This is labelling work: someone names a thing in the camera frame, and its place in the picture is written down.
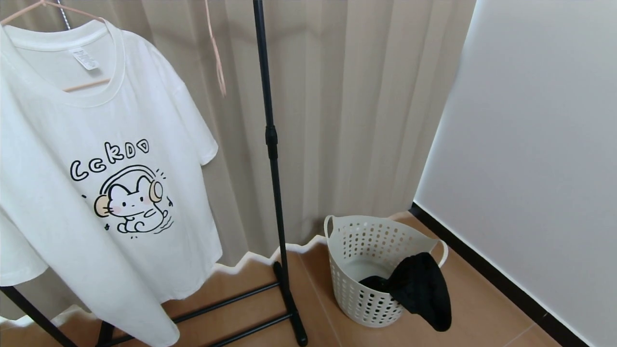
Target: curtain fold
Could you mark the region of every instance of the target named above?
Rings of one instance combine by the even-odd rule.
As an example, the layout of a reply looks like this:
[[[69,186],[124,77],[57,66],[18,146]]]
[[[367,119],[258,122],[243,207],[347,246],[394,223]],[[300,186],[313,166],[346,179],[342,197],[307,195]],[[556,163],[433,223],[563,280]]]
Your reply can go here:
[[[30,3],[3,0],[0,17]],[[218,90],[203,1],[62,3],[145,37],[170,61],[220,145],[203,171],[223,244],[221,263],[235,265],[247,251],[271,255],[278,239],[252,2],[209,2],[225,98]],[[264,2],[288,243],[308,242],[328,214],[388,216],[409,208],[474,5],[475,0]],[[73,27],[89,20],[71,12],[67,17]],[[64,30],[56,9],[36,9],[11,25]],[[19,288],[32,297],[47,283],[37,278]],[[0,314],[18,317],[19,310],[6,302]],[[43,311],[52,317],[66,302],[44,305]]]

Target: perforated basket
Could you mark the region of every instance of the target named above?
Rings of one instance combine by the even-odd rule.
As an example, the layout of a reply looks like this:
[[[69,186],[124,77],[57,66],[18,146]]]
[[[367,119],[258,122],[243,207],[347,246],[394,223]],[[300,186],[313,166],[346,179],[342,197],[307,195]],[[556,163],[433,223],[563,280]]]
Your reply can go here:
[[[332,220],[332,232],[328,222]],[[400,318],[404,308],[388,293],[372,290],[359,281],[378,275],[389,278],[406,257],[431,252],[438,242],[408,225],[387,218],[329,215],[323,223],[328,241],[330,271],[336,302],[353,321],[367,327],[387,327]]]

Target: headphone ear cup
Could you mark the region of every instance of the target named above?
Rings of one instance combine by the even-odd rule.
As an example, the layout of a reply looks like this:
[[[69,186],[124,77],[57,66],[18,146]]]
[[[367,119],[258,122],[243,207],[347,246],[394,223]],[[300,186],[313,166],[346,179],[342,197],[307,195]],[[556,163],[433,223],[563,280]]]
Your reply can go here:
[[[109,196],[101,195],[94,201],[94,213],[101,218],[109,215]]]
[[[150,183],[150,200],[153,203],[163,200],[163,185],[157,181]]]

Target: brown tile floor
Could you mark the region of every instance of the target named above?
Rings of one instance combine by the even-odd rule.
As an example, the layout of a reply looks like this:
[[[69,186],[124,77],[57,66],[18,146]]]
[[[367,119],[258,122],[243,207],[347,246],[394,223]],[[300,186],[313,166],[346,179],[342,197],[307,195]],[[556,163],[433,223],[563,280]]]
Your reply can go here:
[[[434,235],[409,213],[393,216],[398,221]],[[441,250],[435,250],[441,256]],[[385,328],[366,328],[356,324],[337,307],[328,267],[328,249],[317,245],[306,253],[289,252],[291,289],[309,338],[309,346],[456,346],[456,347],[558,347],[501,292],[467,264],[458,254],[442,268],[452,299],[452,328],[435,332],[419,316],[405,313]],[[237,275],[217,272],[194,295],[164,304],[170,316],[177,316],[259,285],[274,281],[268,265],[254,261]],[[204,346],[237,330],[263,322],[284,312],[278,289],[268,290],[222,309],[180,323],[181,336],[176,347]],[[61,330],[79,347],[94,346],[100,321],[75,315]],[[295,339],[288,321],[267,328],[230,346],[292,347]],[[2,347],[53,347],[55,341],[40,328],[11,328],[1,332]],[[121,347],[145,346],[132,340]]]

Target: white clothing tag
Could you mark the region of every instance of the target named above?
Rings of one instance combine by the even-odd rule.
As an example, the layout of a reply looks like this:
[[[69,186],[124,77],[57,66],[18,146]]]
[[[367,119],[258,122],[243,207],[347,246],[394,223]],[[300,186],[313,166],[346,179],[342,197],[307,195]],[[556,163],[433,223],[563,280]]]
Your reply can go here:
[[[81,47],[69,49],[69,52],[73,53],[73,57],[83,66],[86,70],[94,70],[99,67],[99,62],[94,59],[85,49]]]

